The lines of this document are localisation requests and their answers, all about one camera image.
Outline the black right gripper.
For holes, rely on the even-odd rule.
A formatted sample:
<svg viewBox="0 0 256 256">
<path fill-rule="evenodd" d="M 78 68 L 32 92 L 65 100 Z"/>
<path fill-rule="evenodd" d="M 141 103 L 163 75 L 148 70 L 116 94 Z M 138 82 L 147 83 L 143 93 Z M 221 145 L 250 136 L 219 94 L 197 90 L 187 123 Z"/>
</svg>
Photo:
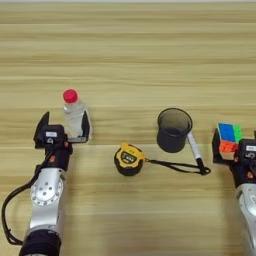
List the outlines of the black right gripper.
<svg viewBox="0 0 256 256">
<path fill-rule="evenodd" d="M 212 153 L 213 162 L 216 164 L 230 164 L 231 160 L 223 159 L 220 152 L 220 136 L 218 129 L 215 129 L 212 139 Z M 230 166 L 233 175 L 235 187 L 242 184 L 256 184 L 256 160 L 239 159 L 236 157 Z"/>
</svg>

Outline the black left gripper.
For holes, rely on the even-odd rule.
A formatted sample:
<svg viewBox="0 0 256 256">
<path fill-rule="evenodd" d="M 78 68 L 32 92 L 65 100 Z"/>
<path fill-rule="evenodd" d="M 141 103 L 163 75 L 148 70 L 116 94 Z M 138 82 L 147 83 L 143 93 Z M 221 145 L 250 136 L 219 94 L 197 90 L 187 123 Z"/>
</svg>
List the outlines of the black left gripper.
<svg viewBox="0 0 256 256">
<path fill-rule="evenodd" d="M 42 129 L 49 123 L 50 112 L 46 112 L 39 121 L 34 134 L 35 148 L 43 147 Z M 64 171 L 68 169 L 69 159 L 73 153 L 71 143 L 86 143 L 90 135 L 90 122 L 87 112 L 84 112 L 81 123 L 82 135 L 69 138 L 61 144 L 50 144 L 45 146 L 45 160 L 43 166 L 45 168 L 60 168 Z"/>
</svg>

